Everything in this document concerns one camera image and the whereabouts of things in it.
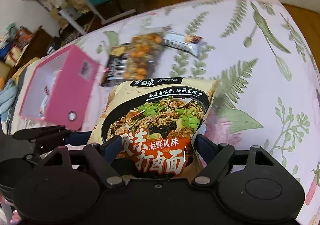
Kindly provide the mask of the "white snack bar wrapper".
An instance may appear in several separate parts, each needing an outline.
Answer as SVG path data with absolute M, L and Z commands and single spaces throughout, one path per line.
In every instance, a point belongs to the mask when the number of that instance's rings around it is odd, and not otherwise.
M 163 37 L 162 44 L 165 47 L 181 50 L 198 58 L 200 50 L 204 46 L 204 39 L 200 36 L 168 31 Z

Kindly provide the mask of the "orange coated peanuts bag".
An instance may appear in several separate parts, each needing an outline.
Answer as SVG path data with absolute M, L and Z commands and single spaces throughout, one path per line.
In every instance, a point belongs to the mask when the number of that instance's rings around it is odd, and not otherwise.
M 46 110 L 47 110 L 48 103 L 49 103 L 51 92 L 50 92 L 50 89 L 48 88 L 48 86 L 44 87 L 44 94 L 45 94 L 45 96 L 41 102 L 40 110 L 39 110 L 40 117 L 44 117 Z

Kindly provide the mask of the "black soda cracker packet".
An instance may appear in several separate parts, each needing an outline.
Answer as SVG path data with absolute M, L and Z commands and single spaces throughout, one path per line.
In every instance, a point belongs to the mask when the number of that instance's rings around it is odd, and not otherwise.
M 124 74 L 126 72 L 128 46 L 129 43 L 124 43 L 111 49 L 100 80 L 100 86 L 114 87 L 125 81 Z

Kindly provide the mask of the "seafood noodle packet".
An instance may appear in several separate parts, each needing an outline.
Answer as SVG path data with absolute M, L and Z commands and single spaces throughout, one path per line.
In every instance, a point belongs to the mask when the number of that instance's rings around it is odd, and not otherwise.
M 121 137 L 116 163 L 133 177 L 191 178 L 200 170 L 193 142 L 219 81 L 152 78 L 116 85 L 89 143 Z

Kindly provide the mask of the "dark wooden side table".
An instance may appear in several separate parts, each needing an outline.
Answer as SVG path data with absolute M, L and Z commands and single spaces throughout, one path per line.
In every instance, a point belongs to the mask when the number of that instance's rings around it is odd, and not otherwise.
M 33 33 L 25 27 L 20 27 L 14 39 L 1 49 L 1 77 L 9 79 L 31 59 L 46 56 L 51 41 L 53 36 L 48 34 L 42 26 Z

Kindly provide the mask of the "pink cardboard box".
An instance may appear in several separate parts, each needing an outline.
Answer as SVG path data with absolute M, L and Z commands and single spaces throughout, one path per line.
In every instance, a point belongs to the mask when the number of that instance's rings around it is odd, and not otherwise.
M 44 121 L 79 130 L 98 67 L 99 63 L 74 44 L 49 55 L 36 66 L 19 115 L 36 122 Z M 46 113 L 40 117 L 45 86 L 48 86 L 51 95 Z

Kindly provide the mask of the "mixed nuts clear bag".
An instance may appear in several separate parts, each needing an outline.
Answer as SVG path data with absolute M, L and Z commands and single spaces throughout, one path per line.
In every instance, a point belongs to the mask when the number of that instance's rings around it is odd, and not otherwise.
M 162 47 L 163 33 L 151 32 L 133 36 L 127 47 L 125 80 L 147 79 L 152 76 L 155 60 Z

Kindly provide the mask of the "floral bed sheet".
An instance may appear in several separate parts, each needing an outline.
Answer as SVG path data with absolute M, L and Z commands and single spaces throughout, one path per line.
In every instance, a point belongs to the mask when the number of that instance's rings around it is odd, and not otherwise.
M 235 148 L 227 174 L 192 185 L 207 165 L 194 148 L 201 168 L 191 178 L 124 175 L 128 166 L 114 159 L 125 185 L 107 188 L 83 152 L 98 143 L 58 146 L 1 166 L 20 224 L 319 224 L 319 70 L 278 0 L 185 2 L 72 42 L 99 63 L 77 131 L 93 131 L 116 86 L 100 86 L 111 49 L 168 31 L 200 36 L 204 46 L 196 58 L 162 44 L 147 79 L 219 81 L 197 135 Z

